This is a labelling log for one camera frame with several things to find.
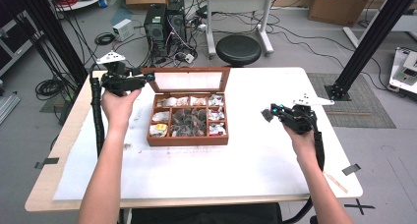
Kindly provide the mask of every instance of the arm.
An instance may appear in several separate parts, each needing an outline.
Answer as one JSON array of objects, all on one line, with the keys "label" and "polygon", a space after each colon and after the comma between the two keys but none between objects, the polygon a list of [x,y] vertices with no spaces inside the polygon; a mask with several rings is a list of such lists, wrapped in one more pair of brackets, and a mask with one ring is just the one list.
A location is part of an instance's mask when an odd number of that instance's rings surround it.
[{"label": "arm", "polygon": [[284,126],[292,139],[297,161],[306,178],[319,223],[353,223],[328,185],[316,159],[314,133],[297,135]]},{"label": "arm", "polygon": [[108,131],[81,203],[78,223],[117,222],[120,209],[120,180],[123,144],[129,127],[132,106],[140,90],[118,97],[109,91],[102,95],[101,105],[108,120]]}]

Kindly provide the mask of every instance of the gray mat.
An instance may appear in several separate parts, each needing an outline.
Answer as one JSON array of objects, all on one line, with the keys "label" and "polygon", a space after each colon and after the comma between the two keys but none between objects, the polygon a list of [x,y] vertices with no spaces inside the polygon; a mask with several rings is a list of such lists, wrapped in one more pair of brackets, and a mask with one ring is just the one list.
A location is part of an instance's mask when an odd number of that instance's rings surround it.
[{"label": "gray mat", "polygon": [[[327,99],[325,85],[334,84],[339,76],[336,74],[307,75],[317,96]],[[361,75],[353,83],[348,93],[352,101],[336,101],[334,105],[324,106],[328,119],[334,127],[396,128],[387,111]]]},{"label": "gray mat", "polygon": [[46,100],[39,112],[41,113],[61,113],[65,100],[58,94],[57,96]]}]

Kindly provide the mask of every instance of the black tape mark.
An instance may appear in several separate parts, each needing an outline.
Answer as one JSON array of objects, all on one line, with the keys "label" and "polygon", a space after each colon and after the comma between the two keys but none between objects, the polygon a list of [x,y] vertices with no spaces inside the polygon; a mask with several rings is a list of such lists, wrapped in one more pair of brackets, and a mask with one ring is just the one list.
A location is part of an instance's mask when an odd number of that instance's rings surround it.
[{"label": "black tape mark", "polygon": [[365,215],[363,208],[375,209],[375,207],[374,206],[371,206],[371,205],[362,205],[359,202],[359,199],[358,198],[356,198],[356,203],[358,203],[358,205],[355,205],[355,204],[344,204],[344,206],[345,207],[356,207],[356,208],[359,208],[359,210],[361,211],[361,214],[362,215]]},{"label": "black tape mark", "polygon": [[345,168],[345,169],[343,169],[341,171],[344,173],[344,175],[347,176],[347,175],[349,175],[351,173],[354,173],[354,172],[359,171],[359,169],[361,169],[361,167],[359,167],[359,165],[357,163],[355,163],[355,164],[350,165],[350,166],[348,166],[347,168]]},{"label": "black tape mark", "polygon": [[45,158],[43,160],[43,163],[36,162],[36,164],[34,164],[34,168],[42,169],[43,165],[45,165],[45,164],[57,164],[58,161],[59,161],[59,158]]}]

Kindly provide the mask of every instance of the forearm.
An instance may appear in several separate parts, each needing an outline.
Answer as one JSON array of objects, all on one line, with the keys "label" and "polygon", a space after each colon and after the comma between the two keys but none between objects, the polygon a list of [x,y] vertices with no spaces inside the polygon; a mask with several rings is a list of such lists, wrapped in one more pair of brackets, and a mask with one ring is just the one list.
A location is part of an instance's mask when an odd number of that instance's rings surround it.
[{"label": "forearm", "polygon": [[124,129],[109,129],[83,198],[79,223],[117,222],[125,134]]},{"label": "forearm", "polygon": [[352,223],[349,215],[332,192],[319,166],[314,163],[300,162],[300,167],[309,186],[319,223]]}]

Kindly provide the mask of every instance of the computer tower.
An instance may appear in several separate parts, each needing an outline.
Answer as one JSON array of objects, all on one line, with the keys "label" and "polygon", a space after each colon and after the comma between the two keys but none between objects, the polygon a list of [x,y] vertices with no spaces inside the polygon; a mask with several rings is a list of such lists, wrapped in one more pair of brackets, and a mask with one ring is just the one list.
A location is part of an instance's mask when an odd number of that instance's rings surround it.
[{"label": "computer tower", "polygon": [[168,14],[169,30],[174,31],[171,34],[172,39],[181,38],[184,42],[187,42],[184,0],[171,0],[166,12]]},{"label": "computer tower", "polygon": [[166,46],[166,5],[150,4],[144,22],[145,32],[147,33],[150,55],[153,57],[167,56]]}]

